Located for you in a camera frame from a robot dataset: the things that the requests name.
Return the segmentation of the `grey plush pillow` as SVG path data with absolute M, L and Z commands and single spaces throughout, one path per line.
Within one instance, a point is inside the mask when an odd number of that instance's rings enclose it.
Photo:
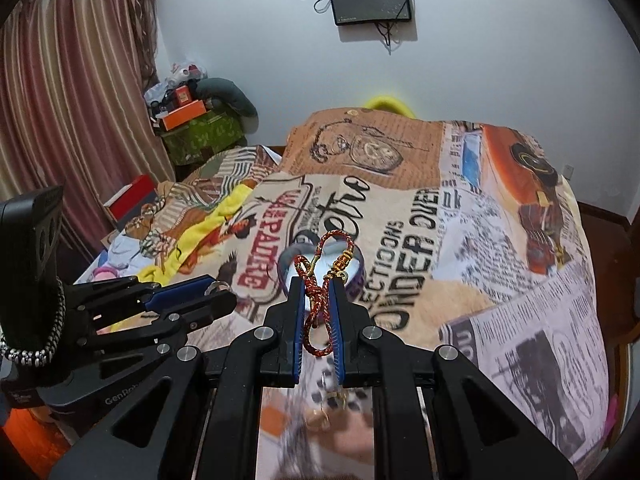
M 203 78 L 196 83 L 196 93 L 201 99 L 218 100 L 236 114 L 256 117 L 257 110 L 244 92 L 231 80 L 224 78 Z

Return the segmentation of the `printed newspaper pattern bedspread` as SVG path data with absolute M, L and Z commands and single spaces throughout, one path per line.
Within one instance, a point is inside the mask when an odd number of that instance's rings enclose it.
M 415 347 L 457 347 L 580 478 L 596 468 L 608 364 L 590 248 L 570 186 L 514 129 L 322 110 L 281 157 L 235 148 L 161 183 L 85 277 L 228 284 L 235 311 L 189 338 L 210 350 L 285 298 L 278 259 L 303 230 L 316 249 L 335 230 L 360 248 L 354 302 L 375 324 Z

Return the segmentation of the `striped red curtain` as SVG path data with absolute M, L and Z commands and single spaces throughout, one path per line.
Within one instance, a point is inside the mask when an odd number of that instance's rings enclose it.
M 75 258 L 113 229 L 104 200 L 174 176 L 143 99 L 155 49 L 154 0 L 21 0 L 1 27 L 1 196 L 63 185 Z

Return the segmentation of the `orange box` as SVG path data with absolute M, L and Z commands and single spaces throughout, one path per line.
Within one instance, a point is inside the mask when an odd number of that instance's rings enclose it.
M 198 118 L 206 113 L 206 107 L 202 100 L 192 101 L 180 106 L 160 118 L 160 122 L 166 131 L 178 128 L 192 119 Z

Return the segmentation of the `green patterned cloth pile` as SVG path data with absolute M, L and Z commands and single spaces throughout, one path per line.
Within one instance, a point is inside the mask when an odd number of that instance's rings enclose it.
M 235 114 L 210 110 L 174 130 L 162 132 L 160 137 L 171 162 L 186 166 L 206 162 L 243 139 L 244 131 Z

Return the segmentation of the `yellow plastic chair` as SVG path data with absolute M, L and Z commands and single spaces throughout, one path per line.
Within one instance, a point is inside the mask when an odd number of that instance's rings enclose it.
M 387 94 L 380 94 L 368 99 L 363 105 L 368 110 L 382 110 L 383 112 L 393 113 L 396 115 L 404 116 L 411 119 L 416 119 L 416 114 L 413 113 L 410 107 L 400 99 L 388 96 Z

